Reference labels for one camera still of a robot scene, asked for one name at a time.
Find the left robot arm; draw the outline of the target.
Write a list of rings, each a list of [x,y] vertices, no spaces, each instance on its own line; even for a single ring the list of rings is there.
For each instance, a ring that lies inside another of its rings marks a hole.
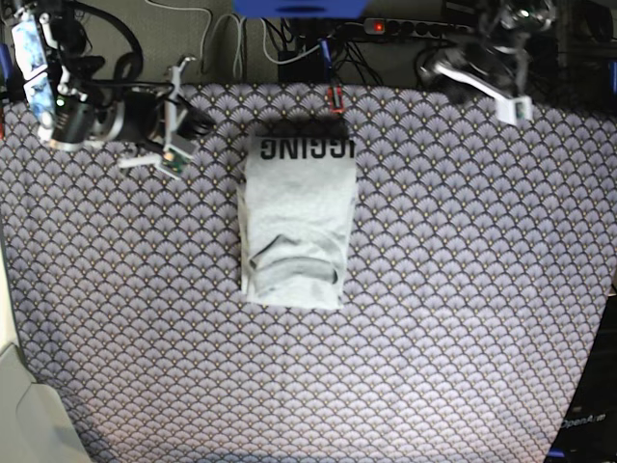
[[[481,1],[470,33],[452,33],[416,64],[419,85],[456,102],[479,92],[496,101],[524,95],[530,57],[527,42],[555,21],[551,1]]]

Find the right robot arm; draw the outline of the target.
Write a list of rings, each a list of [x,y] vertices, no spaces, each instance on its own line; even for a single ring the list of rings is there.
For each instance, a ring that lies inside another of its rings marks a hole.
[[[192,105],[182,74],[194,57],[171,66],[164,82],[146,82],[142,46],[116,16],[80,1],[14,1],[13,51],[1,66],[15,65],[9,97],[24,100],[38,122],[38,137],[49,148],[77,152],[109,142],[134,145],[144,154],[123,158],[122,169],[152,166],[179,177],[198,151],[199,140],[215,123]],[[91,14],[127,41],[109,79],[97,78],[106,60],[90,55],[90,43],[77,14]]]

